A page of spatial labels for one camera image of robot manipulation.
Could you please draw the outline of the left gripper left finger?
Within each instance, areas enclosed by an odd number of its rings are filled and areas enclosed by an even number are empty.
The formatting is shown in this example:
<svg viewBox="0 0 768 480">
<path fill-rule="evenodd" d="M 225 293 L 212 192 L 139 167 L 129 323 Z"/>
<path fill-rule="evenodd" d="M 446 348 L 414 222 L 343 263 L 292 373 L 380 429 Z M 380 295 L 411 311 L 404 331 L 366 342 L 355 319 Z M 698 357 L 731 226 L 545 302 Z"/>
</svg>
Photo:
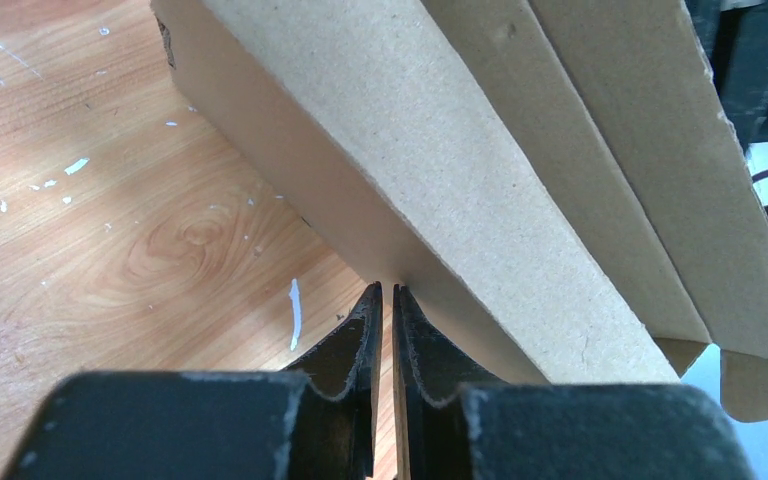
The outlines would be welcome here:
<svg viewBox="0 0 768 480">
<path fill-rule="evenodd" d="M 380 283 L 278 371 L 85 371 L 40 404 L 6 479 L 365 479 Z"/>
</svg>

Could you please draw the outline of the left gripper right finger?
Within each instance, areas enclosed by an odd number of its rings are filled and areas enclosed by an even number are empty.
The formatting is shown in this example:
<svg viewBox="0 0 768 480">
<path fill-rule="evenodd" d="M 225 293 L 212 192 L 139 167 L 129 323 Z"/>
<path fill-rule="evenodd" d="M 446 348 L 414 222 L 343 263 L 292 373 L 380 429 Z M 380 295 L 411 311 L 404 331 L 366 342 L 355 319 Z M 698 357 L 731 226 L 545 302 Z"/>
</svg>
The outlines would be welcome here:
<svg viewBox="0 0 768 480">
<path fill-rule="evenodd" d="M 512 384 L 393 291 L 403 479 L 750 479 L 724 412 L 684 384 Z"/>
</svg>

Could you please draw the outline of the cardboard box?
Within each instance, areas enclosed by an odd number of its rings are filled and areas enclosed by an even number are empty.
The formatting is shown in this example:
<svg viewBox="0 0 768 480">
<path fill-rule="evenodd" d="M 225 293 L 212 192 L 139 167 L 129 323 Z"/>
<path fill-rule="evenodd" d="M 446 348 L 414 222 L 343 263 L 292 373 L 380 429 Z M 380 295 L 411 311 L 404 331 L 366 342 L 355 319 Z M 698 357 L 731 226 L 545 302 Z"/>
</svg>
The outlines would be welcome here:
<svg viewBox="0 0 768 480">
<path fill-rule="evenodd" d="M 768 218 L 681 1 L 155 1 L 173 81 L 359 275 L 509 381 L 768 419 Z"/>
</svg>

